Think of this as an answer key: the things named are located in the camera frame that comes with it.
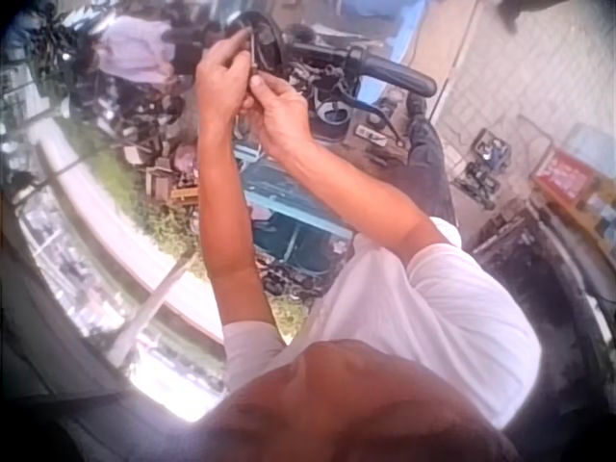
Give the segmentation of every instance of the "white t-shirt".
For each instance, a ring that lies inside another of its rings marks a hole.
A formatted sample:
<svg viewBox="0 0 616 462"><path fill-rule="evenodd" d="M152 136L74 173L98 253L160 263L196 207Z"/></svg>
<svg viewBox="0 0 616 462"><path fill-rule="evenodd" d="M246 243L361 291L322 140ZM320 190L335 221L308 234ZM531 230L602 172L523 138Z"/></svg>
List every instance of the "white t-shirt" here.
<svg viewBox="0 0 616 462"><path fill-rule="evenodd" d="M459 245L455 227L434 221ZM289 346L264 322L223 327L229 390L289 364L314 342L354 339L422 363L504 427L528 396L541 356L511 295L456 245L431 245L406 268L362 236L354 246L355 255Z"/></svg>
<svg viewBox="0 0 616 462"><path fill-rule="evenodd" d="M98 49L99 68L115 77L143 84L164 84L175 45L163 42L163 32L171 26L161 21L146 21L121 16L103 33Z"/></svg>

